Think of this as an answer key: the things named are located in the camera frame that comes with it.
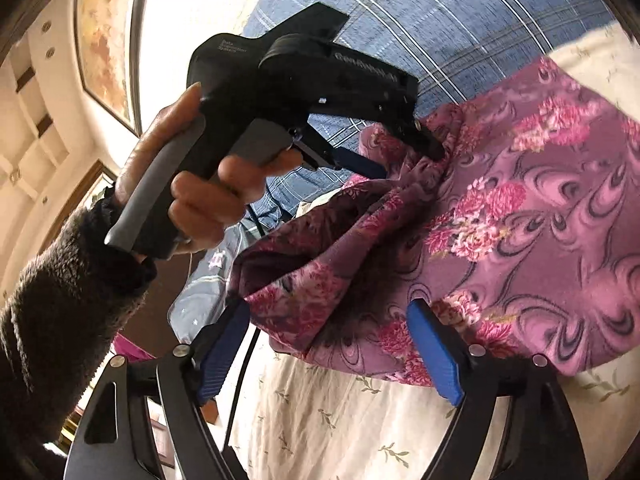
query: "hand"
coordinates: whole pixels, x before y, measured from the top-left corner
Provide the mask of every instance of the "hand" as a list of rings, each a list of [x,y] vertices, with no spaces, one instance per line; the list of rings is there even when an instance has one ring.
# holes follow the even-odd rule
[[[160,110],[141,137],[116,181],[115,199],[124,206],[160,149],[196,118],[202,90],[196,83],[171,106]],[[263,194],[268,176],[288,173],[302,163],[298,150],[286,150],[273,161],[258,168],[235,156],[227,156],[218,167],[219,184],[183,171],[171,184],[175,200],[169,218],[190,240],[176,252],[195,253],[213,248],[224,237],[225,228],[244,216],[245,205]]]

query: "dark fleece sleeve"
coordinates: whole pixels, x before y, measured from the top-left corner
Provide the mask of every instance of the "dark fleece sleeve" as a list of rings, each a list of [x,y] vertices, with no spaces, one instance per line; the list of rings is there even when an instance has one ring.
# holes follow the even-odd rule
[[[0,309],[0,410],[25,443],[58,438],[156,276],[150,260],[104,245],[113,216],[110,196],[75,212]]]

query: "cream bed sheet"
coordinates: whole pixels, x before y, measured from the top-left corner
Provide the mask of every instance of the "cream bed sheet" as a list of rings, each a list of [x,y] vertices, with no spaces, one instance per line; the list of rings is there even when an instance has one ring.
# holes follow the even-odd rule
[[[640,48],[619,25],[593,31],[551,57],[579,82],[640,120]],[[218,397],[221,426],[249,338]],[[640,430],[640,348],[563,379],[562,386],[590,478],[604,480]],[[313,367],[275,354],[262,334],[242,386],[231,444],[253,480],[418,479],[451,414],[448,402],[431,388]],[[500,401],[474,480],[490,474],[505,414],[506,403]],[[221,429],[214,432],[219,440]]]

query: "floral clothing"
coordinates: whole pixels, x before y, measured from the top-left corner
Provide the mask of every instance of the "floral clothing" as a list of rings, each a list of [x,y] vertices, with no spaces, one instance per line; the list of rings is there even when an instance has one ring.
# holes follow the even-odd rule
[[[421,123],[445,160],[370,126],[360,151],[388,179],[352,178],[236,260],[232,288],[272,347],[428,386],[415,298],[467,342],[564,374],[638,345],[640,124],[547,58]]]

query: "blue plaid fabric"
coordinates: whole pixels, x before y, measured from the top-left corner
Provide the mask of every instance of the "blue plaid fabric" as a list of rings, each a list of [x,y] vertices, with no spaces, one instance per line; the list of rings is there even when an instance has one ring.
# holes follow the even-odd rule
[[[260,0],[244,34],[262,35],[314,2],[350,15],[337,41],[418,76],[417,115],[482,93],[536,57],[613,18],[601,0]],[[315,116],[310,121],[335,146],[357,149],[363,121]],[[298,169],[270,181],[271,196],[255,203],[274,227],[279,202],[300,201],[340,187],[346,171]]]

